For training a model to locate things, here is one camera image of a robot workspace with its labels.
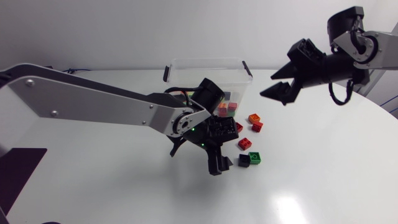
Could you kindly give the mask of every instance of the white table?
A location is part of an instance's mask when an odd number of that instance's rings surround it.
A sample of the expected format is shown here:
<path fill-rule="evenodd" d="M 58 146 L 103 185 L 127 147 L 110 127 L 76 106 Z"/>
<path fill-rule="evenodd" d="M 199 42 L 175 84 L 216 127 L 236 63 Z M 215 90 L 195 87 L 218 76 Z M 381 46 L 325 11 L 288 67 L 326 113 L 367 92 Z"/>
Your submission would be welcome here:
<path fill-rule="evenodd" d="M 275 71 L 254 70 L 236 121 L 262 162 L 238 167 L 238 139 L 223 146 L 234 166 L 219 176 L 206 153 L 151 128 L 38 119 L 14 147 L 48 151 L 7 218 L 11 223 L 397 223 L 398 121 L 353 94 L 332 102 L 326 85 L 293 104 L 259 95 Z M 161 70 L 79 75 L 143 94 L 163 91 Z M 343 100 L 345 89 L 335 85 Z M 257 113 L 260 133 L 246 118 Z"/>

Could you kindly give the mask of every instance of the black cable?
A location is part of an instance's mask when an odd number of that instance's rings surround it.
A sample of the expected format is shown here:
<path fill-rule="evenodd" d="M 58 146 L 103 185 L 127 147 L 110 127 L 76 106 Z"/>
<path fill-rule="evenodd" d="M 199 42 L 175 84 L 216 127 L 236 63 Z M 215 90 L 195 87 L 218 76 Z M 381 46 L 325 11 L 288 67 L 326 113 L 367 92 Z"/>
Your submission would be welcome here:
<path fill-rule="evenodd" d="M 185 101 L 187 102 L 187 106 L 188 106 L 188 105 L 189 105 L 189 102 L 190 102 L 189 97 L 188 97 L 188 94 L 187 94 L 186 91 L 182 91 L 182 93 L 185 95 Z"/>
<path fill-rule="evenodd" d="M 196 88 L 180 88 L 180 87 L 172 87 L 166 89 L 164 92 L 165 93 L 171 93 L 173 91 L 199 91 L 202 90 L 203 87 L 196 87 Z"/>
<path fill-rule="evenodd" d="M 343 106 L 349 102 L 349 100 L 351 99 L 351 95 L 353 94 L 353 89 L 354 89 L 353 81 L 348 80 L 347 89 L 346 89 L 347 97 L 346 97 L 345 101 L 342 102 L 336 98 L 335 93 L 333 92 L 333 83 L 329 83 L 329 93 L 330 93 L 331 99 L 339 106 Z"/>
<path fill-rule="evenodd" d="M 360 22 L 360 17 L 358 16 L 357 19 L 353 22 L 353 26 L 350 31 L 350 36 L 351 36 L 351 42 L 353 43 L 354 47 L 358 51 L 359 54 L 363 54 L 366 51 L 366 46 L 363 44 L 359 43 L 358 37 L 356 36 L 357 31 L 363 31 L 362 29 L 359 29 L 359 22 Z"/>
<path fill-rule="evenodd" d="M 85 69 L 85 68 L 69 68 L 68 70 L 64 70 L 62 72 L 67 72 L 68 74 L 73 74 L 77 71 L 91 71 L 90 69 Z"/>

